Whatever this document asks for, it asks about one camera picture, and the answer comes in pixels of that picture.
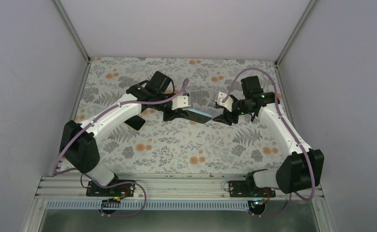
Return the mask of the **black phone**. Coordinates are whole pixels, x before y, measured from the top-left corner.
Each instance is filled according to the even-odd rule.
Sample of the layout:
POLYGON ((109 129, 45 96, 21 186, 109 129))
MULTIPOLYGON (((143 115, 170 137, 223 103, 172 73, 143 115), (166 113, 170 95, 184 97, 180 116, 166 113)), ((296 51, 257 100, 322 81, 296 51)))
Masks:
POLYGON ((124 123, 132 129, 139 131, 145 125, 146 120, 140 116, 133 116, 127 119, 124 123))

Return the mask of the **light blue phone case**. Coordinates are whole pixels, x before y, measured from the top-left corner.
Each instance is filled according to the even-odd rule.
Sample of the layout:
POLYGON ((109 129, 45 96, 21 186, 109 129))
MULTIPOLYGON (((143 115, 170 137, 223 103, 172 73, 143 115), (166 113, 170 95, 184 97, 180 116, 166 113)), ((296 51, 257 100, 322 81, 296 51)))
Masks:
POLYGON ((196 109, 189 109, 188 111, 194 113, 194 114, 198 114, 198 115, 202 115, 204 117, 209 117, 209 118, 213 118, 213 116, 211 114, 208 114, 208 113, 205 113, 205 112, 202 112, 202 111, 199 111, 199 110, 196 110, 196 109))

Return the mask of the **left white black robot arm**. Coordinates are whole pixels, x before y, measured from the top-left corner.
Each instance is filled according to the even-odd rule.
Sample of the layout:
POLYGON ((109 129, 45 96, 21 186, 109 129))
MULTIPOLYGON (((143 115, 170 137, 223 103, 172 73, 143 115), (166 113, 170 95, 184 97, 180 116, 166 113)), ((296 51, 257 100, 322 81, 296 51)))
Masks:
POLYGON ((166 120, 185 114, 191 104, 186 92, 188 83, 186 78, 177 93, 166 93, 173 80, 156 71, 150 80, 129 87, 120 99, 97 115, 79 123, 70 120, 63 129, 58 160, 65 158, 72 170, 92 179, 105 195, 115 194, 116 174, 100 160, 97 141, 122 123, 130 125, 147 108, 163 112, 166 120))

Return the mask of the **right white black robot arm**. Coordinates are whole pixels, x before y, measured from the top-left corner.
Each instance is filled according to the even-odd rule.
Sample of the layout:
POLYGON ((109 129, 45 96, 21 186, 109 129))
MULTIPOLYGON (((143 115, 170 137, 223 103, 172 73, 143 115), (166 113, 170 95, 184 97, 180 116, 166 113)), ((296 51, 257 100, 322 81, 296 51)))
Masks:
POLYGON ((214 95, 216 108, 223 113, 213 119, 231 126, 238 122, 240 115, 250 114, 271 130, 278 150, 285 160, 277 169, 263 169, 249 172, 245 180, 248 195, 257 197, 266 188, 279 189, 283 193, 315 188, 320 183, 324 154, 312 149, 298 134, 281 110, 279 99, 274 92, 265 92, 257 76, 241 80, 244 99, 218 92, 214 95))

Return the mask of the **black smartphone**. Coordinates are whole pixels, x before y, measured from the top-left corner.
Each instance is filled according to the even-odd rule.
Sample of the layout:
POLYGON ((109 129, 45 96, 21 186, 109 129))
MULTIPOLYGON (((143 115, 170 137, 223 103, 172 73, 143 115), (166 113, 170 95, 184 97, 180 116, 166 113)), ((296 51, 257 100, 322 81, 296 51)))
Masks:
POLYGON ((202 115, 194 114, 190 112, 189 110, 186 110, 186 112, 188 114, 188 120, 196 122, 196 123, 205 124, 213 119, 209 117, 204 117, 202 115))

